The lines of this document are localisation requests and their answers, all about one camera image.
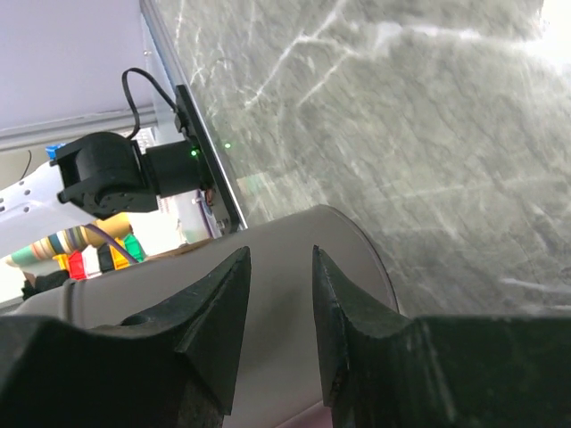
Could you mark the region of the tall grey cylinder container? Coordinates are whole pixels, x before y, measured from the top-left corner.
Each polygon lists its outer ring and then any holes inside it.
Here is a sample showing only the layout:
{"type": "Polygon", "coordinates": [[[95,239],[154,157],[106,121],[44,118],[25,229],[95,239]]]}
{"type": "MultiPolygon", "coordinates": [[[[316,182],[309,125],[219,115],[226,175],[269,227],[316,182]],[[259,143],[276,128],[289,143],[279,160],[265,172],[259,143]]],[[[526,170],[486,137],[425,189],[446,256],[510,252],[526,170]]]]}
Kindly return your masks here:
{"type": "Polygon", "coordinates": [[[397,299],[371,240],[326,205],[213,240],[182,254],[42,292],[21,315],[58,317],[92,328],[169,298],[232,252],[251,252],[251,287],[232,412],[227,427],[328,427],[322,403],[312,305],[312,252],[324,250],[356,285],[391,309],[397,299]]]}

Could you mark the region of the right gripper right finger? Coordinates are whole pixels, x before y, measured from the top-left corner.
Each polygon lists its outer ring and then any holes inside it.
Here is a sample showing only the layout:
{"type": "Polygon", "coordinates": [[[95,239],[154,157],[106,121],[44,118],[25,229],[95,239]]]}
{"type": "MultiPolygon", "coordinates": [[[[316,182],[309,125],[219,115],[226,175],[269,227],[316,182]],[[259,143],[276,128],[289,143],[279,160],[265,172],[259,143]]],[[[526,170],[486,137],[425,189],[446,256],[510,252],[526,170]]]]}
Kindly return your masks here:
{"type": "Polygon", "coordinates": [[[567,427],[568,317],[405,317],[320,248],[312,299],[336,427],[567,427]]]}

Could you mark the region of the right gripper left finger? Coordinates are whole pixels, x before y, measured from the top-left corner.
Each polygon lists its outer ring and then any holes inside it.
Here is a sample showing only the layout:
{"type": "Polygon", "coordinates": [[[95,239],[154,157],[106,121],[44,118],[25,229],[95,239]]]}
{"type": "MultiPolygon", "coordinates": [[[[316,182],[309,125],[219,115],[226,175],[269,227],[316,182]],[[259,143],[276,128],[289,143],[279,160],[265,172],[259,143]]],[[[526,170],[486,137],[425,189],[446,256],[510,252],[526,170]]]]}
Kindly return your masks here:
{"type": "Polygon", "coordinates": [[[233,407],[251,283],[242,247],[119,325],[1,320],[4,427],[220,427],[233,407]]]}

